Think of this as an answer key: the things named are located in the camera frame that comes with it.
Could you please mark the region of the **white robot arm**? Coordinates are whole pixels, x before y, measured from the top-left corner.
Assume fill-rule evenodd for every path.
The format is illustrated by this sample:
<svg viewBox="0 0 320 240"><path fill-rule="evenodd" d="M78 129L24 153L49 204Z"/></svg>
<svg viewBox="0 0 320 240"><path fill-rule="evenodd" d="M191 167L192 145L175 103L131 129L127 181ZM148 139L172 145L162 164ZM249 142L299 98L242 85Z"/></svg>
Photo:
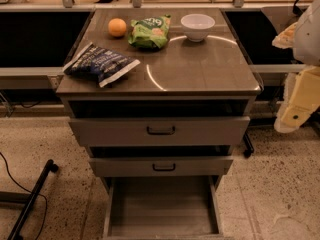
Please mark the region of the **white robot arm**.
<svg viewBox="0 0 320 240"><path fill-rule="evenodd" d="M293 57L305 64L299 73L287 75L284 101L274 123L277 132L290 133L320 107L320 0L314 0L297 22L273 39L272 45L292 48Z"/></svg>

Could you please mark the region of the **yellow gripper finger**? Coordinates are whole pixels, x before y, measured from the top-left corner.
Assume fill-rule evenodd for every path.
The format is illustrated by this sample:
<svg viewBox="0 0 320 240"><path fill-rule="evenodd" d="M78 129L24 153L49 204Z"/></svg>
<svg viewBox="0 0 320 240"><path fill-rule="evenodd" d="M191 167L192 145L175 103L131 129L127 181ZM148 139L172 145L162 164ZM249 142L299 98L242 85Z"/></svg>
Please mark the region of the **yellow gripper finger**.
<svg viewBox="0 0 320 240"><path fill-rule="evenodd" d="M320 107L320 67L306 66L299 73L289 73L283 99L274 129L290 133L298 130Z"/></svg>
<svg viewBox="0 0 320 240"><path fill-rule="evenodd" d="M283 30L279 35L277 35L273 41L272 45L280 49L292 48L294 44L294 34L297 23L293 23Z"/></svg>

